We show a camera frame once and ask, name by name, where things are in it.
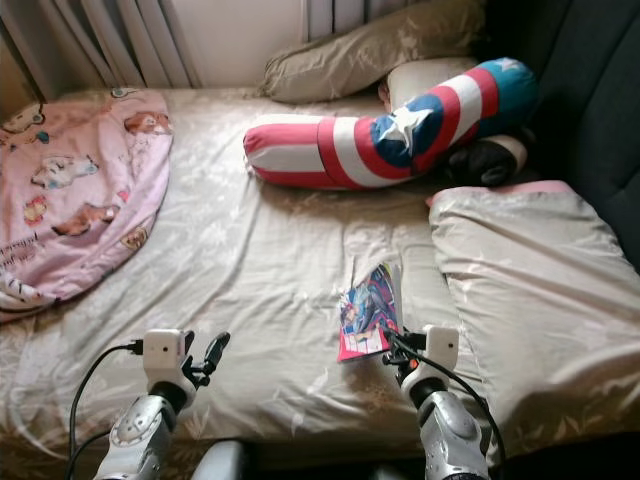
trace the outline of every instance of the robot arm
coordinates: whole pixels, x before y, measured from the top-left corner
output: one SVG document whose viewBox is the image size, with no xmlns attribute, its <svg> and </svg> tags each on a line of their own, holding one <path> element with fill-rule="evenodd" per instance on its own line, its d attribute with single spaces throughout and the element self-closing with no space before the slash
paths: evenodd
<svg viewBox="0 0 640 480">
<path fill-rule="evenodd" d="M 94 480 L 153 480 L 171 441 L 176 418 L 193 403 L 200 386 L 209 384 L 231 336 L 218 335 L 203 363 L 187 356 L 193 332 L 150 330 L 144 337 L 143 365 L 147 395 L 137 398 L 109 435 L 109 451 Z"/>
<path fill-rule="evenodd" d="M 423 356 L 453 370 L 458 361 L 458 331 L 427 326 L 424 334 L 399 335 L 386 330 L 391 351 L 386 365 L 398 367 L 396 379 L 408 400 L 418 409 L 420 440 L 426 457 L 427 480 L 489 480 L 487 462 L 480 450 L 478 422 L 462 402 L 447 391 L 449 377 L 434 367 L 409 358 L 408 345 Z"/>
</svg>

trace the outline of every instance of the pillow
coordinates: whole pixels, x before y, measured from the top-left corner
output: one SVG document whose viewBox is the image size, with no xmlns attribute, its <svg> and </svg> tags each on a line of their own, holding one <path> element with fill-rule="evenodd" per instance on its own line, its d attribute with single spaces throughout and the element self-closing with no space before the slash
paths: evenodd
<svg viewBox="0 0 640 480">
<path fill-rule="evenodd" d="M 509 58 L 484 62 L 389 115 L 260 117 L 244 138 L 258 176 L 308 188 L 376 188 L 427 172 L 438 156 L 476 136 L 522 125 L 537 97 L 531 70 Z"/>
<path fill-rule="evenodd" d="M 295 46 L 268 61 L 261 91 L 280 102 L 330 100 L 366 88 L 411 60 L 469 55 L 484 28 L 483 4 L 418 3 L 344 35 Z"/>
<path fill-rule="evenodd" d="M 28 107 L 2 125 L 0 322 L 98 283 L 147 240 L 173 133 L 158 92 Z"/>
<path fill-rule="evenodd" d="M 396 110 L 430 88 L 475 67 L 472 57 L 417 60 L 398 65 L 387 76 L 391 109 Z"/>
<path fill-rule="evenodd" d="M 461 187 L 429 221 L 508 456 L 640 430 L 640 277 L 591 206 L 562 182 Z"/>
</svg>

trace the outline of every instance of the comic book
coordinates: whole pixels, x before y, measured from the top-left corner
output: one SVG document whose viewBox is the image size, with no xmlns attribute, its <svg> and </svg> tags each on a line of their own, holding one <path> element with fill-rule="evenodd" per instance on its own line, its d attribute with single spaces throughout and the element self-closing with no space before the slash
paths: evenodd
<svg viewBox="0 0 640 480">
<path fill-rule="evenodd" d="M 338 361 L 389 350 L 381 325 L 399 331 L 402 326 L 398 268 L 382 263 L 340 298 L 340 353 Z"/>
</svg>

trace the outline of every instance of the mattress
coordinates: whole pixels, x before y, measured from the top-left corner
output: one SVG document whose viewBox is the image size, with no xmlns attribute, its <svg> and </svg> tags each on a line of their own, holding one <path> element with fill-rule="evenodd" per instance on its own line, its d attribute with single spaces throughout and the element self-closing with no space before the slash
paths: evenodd
<svg viewBox="0 0 640 480">
<path fill-rule="evenodd" d="M 188 478 L 223 438 L 257 444 L 266 467 L 419 454 L 415 409 L 395 372 L 380 357 L 337 363 L 337 303 L 378 261 L 393 259 L 403 268 L 404 324 L 462 328 L 424 203 L 444 180 L 319 192 L 247 173 L 242 139 L 259 115 L 384 113 L 373 95 L 291 107 L 251 90 L 163 93 L 175 132 L 171 176 L 144 248 L 81 298 L 0 327 L 3 478 L 61 477 L 82 376 L 107 347 L 154 327 L 194 330 L 196 359 L 218 332 L 232 336 L 211 385 L 181 414 L 167 478 Z M 464 336 L 456 371 L 482 394 Z M 79 441 L 109 428 L 145 380 L 139 357 L 108 357 L 80 402 Z M 88 449 L 80 470 L 90 475 L 104 453 L 104 445 Z"/>
</svg>

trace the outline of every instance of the star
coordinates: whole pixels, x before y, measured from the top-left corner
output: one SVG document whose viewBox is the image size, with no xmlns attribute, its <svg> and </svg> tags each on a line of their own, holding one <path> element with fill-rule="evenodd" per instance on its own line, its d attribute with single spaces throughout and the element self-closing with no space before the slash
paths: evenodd
<svg viewBox="0 0 640 480">
<path fill-rule="evenodd" d="M 496 60 L 496 64 L 500 65 L 503 72 L 505 70 L 511 70 L 512 68 L 520 68 L 520 62 L 513 58 L 501 58 L 500 60 Z"/>
<path fill-rule="evenodd" d="M 427 118 L 433 110 L 409 110 L 406 106 L 398 108 L 389 117 L 393 122 L 389 128 L 387 128 L 380 140 L 401 140 L 407 146 L 409 154 L 413 153 L 413 129 L 416 128 L 422 121 Z"/>
</svg>

